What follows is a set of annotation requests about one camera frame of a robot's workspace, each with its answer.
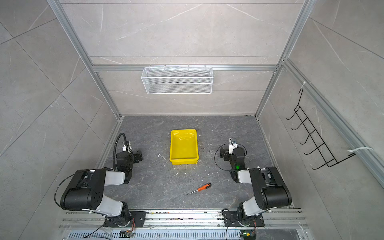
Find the orange black screwdriver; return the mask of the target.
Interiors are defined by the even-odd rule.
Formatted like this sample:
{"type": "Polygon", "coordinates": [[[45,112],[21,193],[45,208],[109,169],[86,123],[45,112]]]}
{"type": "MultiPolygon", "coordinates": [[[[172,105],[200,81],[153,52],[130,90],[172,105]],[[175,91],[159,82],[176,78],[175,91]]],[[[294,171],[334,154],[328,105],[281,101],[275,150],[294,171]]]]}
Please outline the orange black screwdriver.
{"type": "Polygon", "coordinates": [[[187,193],[186,196],[192,195],[192,194],[197,193],[197,192],[201,192],[203,190],[206,190],[206,189],[210,188],[211,186],[212,186],[211,183],[207,183],[207,184],[199,187],[198,189],[196,189],[196,190],[194,190],[194,191],[192,191],[190,193],[187,193]]]}

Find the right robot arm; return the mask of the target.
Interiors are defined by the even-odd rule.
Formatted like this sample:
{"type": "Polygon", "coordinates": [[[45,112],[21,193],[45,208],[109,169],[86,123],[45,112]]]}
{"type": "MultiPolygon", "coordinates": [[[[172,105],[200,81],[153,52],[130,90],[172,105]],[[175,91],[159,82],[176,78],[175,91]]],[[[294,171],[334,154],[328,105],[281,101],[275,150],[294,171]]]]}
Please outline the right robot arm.
{"type": "Polygon", "coordinates": [[[224,144],[218,151],[219,158],[231,165],[231,169],[227,171],[232,180],[238,184],[249,184],[253,189],[254,196],[238,206],[239,220],[292,204],[291,193],[276,167],[247,168],[245,165],[247,151],[237,144],[224,144]]]}

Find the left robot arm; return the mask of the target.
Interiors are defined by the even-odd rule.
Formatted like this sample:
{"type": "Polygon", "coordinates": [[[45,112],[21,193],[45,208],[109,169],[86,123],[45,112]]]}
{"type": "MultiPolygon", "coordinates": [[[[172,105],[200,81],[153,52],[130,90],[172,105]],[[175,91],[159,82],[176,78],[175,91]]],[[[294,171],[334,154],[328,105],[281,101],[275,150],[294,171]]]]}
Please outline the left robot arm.
{"type": "Polygon", "coordinates": [[[143,160],[142,152],[123,151],[115,154],[115,168],[77,170],[61,196],[59,206],[68,211],[88,211],[109,219],[129,221],[128,204],[104,194],[106,186],[126,185],[133,175],[133,166],[143,160]]]}

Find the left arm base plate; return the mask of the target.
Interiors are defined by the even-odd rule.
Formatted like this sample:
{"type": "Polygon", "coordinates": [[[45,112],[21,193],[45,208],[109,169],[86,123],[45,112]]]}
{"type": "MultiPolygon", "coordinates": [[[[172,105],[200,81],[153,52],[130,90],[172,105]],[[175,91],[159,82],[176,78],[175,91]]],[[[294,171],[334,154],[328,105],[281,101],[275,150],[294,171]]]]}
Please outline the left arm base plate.
{"type": "Polygon", "coordinates": [[[103,227],[110,228],[142,228],[145,223],[147,212],[145,211],[133,211],[128,215],[122,213],[117,217],[107,217],[103,224],[103,227]]]}

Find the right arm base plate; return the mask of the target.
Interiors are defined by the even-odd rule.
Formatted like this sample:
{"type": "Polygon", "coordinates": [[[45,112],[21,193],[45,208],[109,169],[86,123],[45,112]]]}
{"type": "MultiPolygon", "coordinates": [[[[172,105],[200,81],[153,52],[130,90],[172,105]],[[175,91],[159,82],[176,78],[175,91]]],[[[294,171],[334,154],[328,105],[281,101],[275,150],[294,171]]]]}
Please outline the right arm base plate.
{"type": "Polygon", "coordinates": [[[243,216],[237,211],[223,209],[221,214],[224,218],[225,227],[264,227],[264,219],[262,215],[243,216]]]}

